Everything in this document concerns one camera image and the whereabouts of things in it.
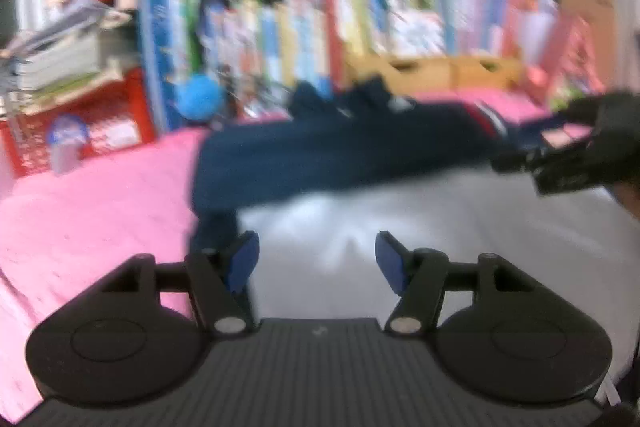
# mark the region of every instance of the pink surface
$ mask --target pink surface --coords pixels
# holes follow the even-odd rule
[[[521,95],[440,94],[482,100],[508,120],[544,114]],[[135,253],[180,260],[193,222],[188,190],[204,132],[185,130],[157,144],[86,161],[65,176],[17,182],[0,203],[0,414],[16,421],[40,396],[24,362],[34,326]],[[163,302],[187,312],[184,296]]]

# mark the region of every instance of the stuffed animal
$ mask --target stuffed animal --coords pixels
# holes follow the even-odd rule
[[[222,88],[206,74],[194,74],[175,87],[175,108],[181,117],[194,123],[207,123],[223,104]]]

